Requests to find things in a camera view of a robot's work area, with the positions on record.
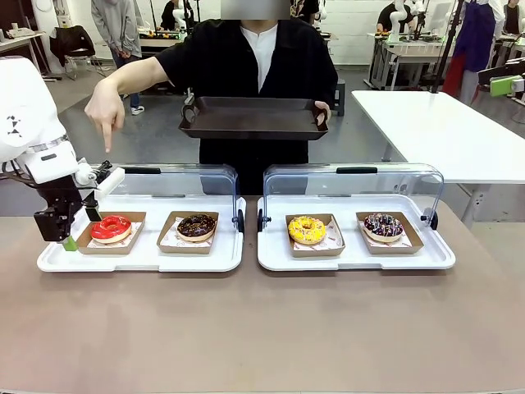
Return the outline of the person's right hand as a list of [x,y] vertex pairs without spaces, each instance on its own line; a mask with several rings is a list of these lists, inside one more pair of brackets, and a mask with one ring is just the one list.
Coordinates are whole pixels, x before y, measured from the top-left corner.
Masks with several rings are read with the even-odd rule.
[[125,109],[120,98],[117,72],[99,81],[84,112],[102,133],[106,153],[112,150],[113,134],[124,125]]

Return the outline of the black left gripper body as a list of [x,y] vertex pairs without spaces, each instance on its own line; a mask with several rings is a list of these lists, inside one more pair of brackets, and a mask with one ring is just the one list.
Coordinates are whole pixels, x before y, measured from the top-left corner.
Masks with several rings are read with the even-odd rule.
[[38,194],[46,201],[46,213],[76,214],[83,207],[83,199],[74,180],[54,180],[37,185]]

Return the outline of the person's left hand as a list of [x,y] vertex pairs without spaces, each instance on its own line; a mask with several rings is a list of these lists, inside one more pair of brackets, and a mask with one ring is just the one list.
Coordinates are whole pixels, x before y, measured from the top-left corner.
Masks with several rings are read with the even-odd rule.
[[327,125],[331,119],[331,108],[323,101],[315,101],[315,108],[317,109],[317,115],[315,116],[315,122],[318,126]]

